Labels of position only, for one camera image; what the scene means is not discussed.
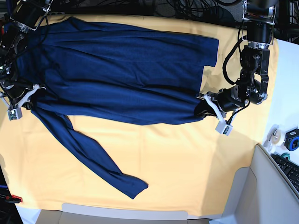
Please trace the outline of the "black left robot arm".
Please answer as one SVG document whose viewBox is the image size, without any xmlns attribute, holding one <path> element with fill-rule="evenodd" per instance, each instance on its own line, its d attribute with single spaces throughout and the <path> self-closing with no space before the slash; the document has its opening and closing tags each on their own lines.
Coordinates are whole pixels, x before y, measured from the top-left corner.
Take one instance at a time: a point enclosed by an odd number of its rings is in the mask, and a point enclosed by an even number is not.
<svg viewBox="0 0 299 224">
<path fill-rule="evenodd" d="M 221 89 L 218 93 L 200 94 L 200 103 L 194 110 L 195 116 L 224 118 L 227 112 L 237 114 L 251 103 L 257 105 L 266 100 L 269 82 L 269 46 L 274 43 L 276 5 L 276 0 L 243 1 L 241 28 L 246 29 L 246 35 L 238 39 L 222 65 L 223 76 L 232 87 Z M 243 41 L 247 44 L 240 51 L 242 68 L 240 77 L 232 81 L 228 77 L 227 64 Z"/>
</svg>

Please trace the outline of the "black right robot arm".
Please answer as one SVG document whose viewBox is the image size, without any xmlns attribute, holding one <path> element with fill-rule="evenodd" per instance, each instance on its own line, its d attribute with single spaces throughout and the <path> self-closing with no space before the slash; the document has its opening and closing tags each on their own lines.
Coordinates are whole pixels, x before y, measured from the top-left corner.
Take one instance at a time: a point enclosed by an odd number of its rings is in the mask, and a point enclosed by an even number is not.
<svg viewBox="0 0 299 224">
<path fill-rule="evenodd" d="M 17 59 L 33 48 L 25 44 L 29 31 L 36 31 L 47 20 L 51 0 L 18 0 L 9 16 L 7 29 L 0 28 L 0 98 L 10 111 L 16 111 L 33 95 L 40 85 L 22 81 L 17 71 Z"/>
</svg>

